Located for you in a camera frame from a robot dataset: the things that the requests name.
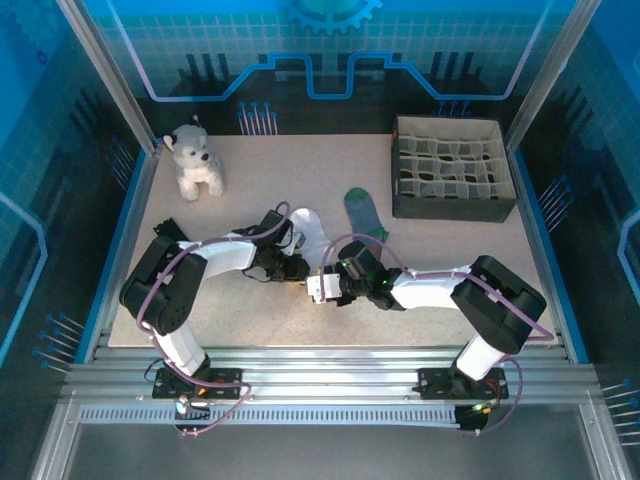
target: sock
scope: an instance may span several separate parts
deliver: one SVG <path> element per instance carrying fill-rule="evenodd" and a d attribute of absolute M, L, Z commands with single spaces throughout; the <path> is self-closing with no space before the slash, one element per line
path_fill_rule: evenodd
<path fill-rule="evenodd" d="M 351 230 L 354 233 L 365 233 L 381 242 L 387 241 L 389 232 L 380 223 L 376 206 L 369 192 L 359 187 L 352 188 L 344 196 L 344 206 L 347 209 Z M 371 250 L 376 258 L 380 259 L 382 249 L 377 243 L 362 238 L 354 240 L 359 240 L 367 247 L 376 247 Z"/>

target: enclosure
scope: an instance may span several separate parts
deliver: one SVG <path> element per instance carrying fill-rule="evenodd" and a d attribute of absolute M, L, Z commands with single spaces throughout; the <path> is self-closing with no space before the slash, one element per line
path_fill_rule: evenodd
<path fill-rule="evenodd" d="M 635 478 L 636 2 L 16 0 L 0 20 L 3 479 L 485 478 L 496 461 L 500 478 Z M 226 191 L 187 201 L 181 139 L 162 137 L 194 115 Z M 520 384 L 509 422 L 465 438 L 456 409 L 475 402 L 414 389 L 473 338 L 461 311 L 317 305 L 233 271 L 188 321 L 251 394 L 181 438 L 236 401 L 187 421 L 152 398 L 125 280 L 164 221 L 202 241 L 281 201 L 327 242 L 373 232 L 418 271 L 490 255 L 539 291 L 554 335 L 515 357 L 522 382 L 501 364 L 490 422 Z"/>

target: metal frame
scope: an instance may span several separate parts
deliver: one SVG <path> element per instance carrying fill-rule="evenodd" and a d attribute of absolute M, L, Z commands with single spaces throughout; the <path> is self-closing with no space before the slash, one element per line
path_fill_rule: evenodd
<path fill-rule="evenodd" d="M 151 153 L 154 142 L 146 120 L 106 48 L 98 39 L 87 12 L 73 0 L 58 0 L 58 3 L 136 137 L 143 148 Z M 531 124 L 599 3 L 600 0 L 578 0 L 509 131 L 510 152 L 514 151 Z M 141 172 L 134 206 L 125 224 L 122 245 L 134 243 L 151 188 L 154 167 L 152 164 Z M 522 191 L 522 176 L 515 162 L 512 162 L 512 169 L 515 183 L 519 184 L 517 186 Z M 521 204 L 528 205 L 526 197 L 521 198 Z M 523 220 L 532 239 L 533 254 L 544 273 L 542 280 L 551 282 L 552 278 L 546 275 L 548 269 L 545 268 L 539 240 L 531 235 L 535 231 L 535 223 L 530 213 L 527 213 L 528 210 L 524 210 Z M 153 350 L 108 347 L 108 328 L 113 318 L 113 309 L 117 305 L 116 293 L 119 282 L 126 274 L 130 256 L 130 250 L 123 249 L 115 258 L 90 341 L 90 345 L 95 345 L 95 350 L 90 348 L 85 355 L 87 363 L 71 366 L 36 464 L 32 477 L 34 479 L 63 478 L 65 467 L 73 453 L 78 425 L 84 422 L 102 422 L 101 412 L 106 412 L 103 423 L 114 423 L 114 419 L 127 422 L 130 417 L 126 414 L 121 418 L 119 414 L 108 413 L 123 409 L 133 409 L 142 412 L 143 416 L 147 415 L 142 423 L 156 423 L 154 415 L 158 415 L 157 422 L 164 423 L 167 421 L 167 409 L 173 408 L 171 402 L 148 398 L 150 384 L 145 383 L 142 373 L 154 359 Z M 523 403 L 579 405 L 585 425 L 585 438 L 601 478 L 631 478 L 594 368 L 589 364 L 573 363 L 576 352 L 573 350 L 553 283 L 547 284 L 546 293 L 551 293 L 555 320 L 562 331 L 567 350 L 562 346 L 527 348 L 518 356 L 526 382 Z M 455 347 L 208 350 L 214 364 L 240 367 L 245 371 L 244 379 L 254 386 L 246 409 L 277 408 L 285 412 L 302 407 L 335 407 L 341 411 L 373 411 L 384 407 L 387 411 L 390 409 L 397 412 L 412 408 L 440 408 L 450 402 L 422 401 L 418 394 L 411 391 L 411 387 L 417 383 L 416 370 L 428 366 L 449 366 L 458 352 L 459 349 Z M 508 381 L 515 385 L 516 373 L 509 365 L 505 365 L 505 369 Z M 229 403 L 218 401 L 212 408 L 213 412 L 219 414 L 229 408 Z"/>

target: black storage box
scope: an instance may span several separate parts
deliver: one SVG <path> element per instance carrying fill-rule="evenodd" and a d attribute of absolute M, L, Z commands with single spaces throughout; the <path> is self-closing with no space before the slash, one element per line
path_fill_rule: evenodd
<path fill-rule="evenodd" d="M 402 115 L 392 138 L 394 217 L 507 219 L 516 194 L 498 122 Z"/>

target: grid pattern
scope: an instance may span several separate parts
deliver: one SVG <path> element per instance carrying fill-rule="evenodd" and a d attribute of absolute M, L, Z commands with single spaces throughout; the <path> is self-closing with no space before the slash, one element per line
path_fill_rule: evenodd
<path fill-rule="evenodd" d="M 180 70 L 189 71 L 187 55 L 195 56 L 200 71 L 207 71 L 209 67 L 200 57 L 209 54 L 214 59 L 213 73 L 223 78 L 239 75 L 265 53 L 320 54 L 322 61 L 315 74 L 337 76 L 344 75 L 340 54 L 364 50 L 400 53 L 403 61 L 424 73 L 432 69 L 437 52 L 474 52 L 471 71 L 480 69 L 480 79 L 489 91 L 502 93 L 538 19 L 537 15 L 525 14 L 374 11 L 373 18 L 365 20 L 360 28 L 335 35 L 313 34 L 310 28 L 302 29 L 278 13 L 123 17 L 121 21 L 156 93 L 166 96 L 180 82 Z M 95 20 L 134 93 L 144 96 L 142 82 L 113 19 Z M 516 91 L 526 91 L 564 20 L 564 15 L 547 19 Z M 218 60 L 219 54 L 224 54 L 224 63 Z M 463 62 L 458 62 L 453 79 L 460 76 L 462 68 Z M 445 71 L 441 66 L 436 78 L 443 79 Z"/>
<path fill-rule="evenodd" d="M 56 148 L 74 150 L 80 132 L 66 128 L 82 87 L 99 85 L 90 62 L 69 32 L 36 85 L 29 101 L 0 149 L 0 189 L 29 209 Z M 22 221 L 0 206 L 0 263 L 11 248 Z"/>
<path fill-rule="evenodd" d="M 640 205 L 640 105 L 596 31 L 589 27 L 574 52 L 563 75 L 552 91 L 558 99 L 562 92 L 579 87 L 589 108 L 584 108 L 573 122 L 593 111 L 592 118 L 578 133 L 587 150 L 608 147 L 626 181 L 636 205 Z M 576 106 L 567 116 L 576 116 Z"/>
<path fill-rule="evenodd" d="M 401 195 L 515 198 L 496 122 L 399 117 L 398 147 Z"/>

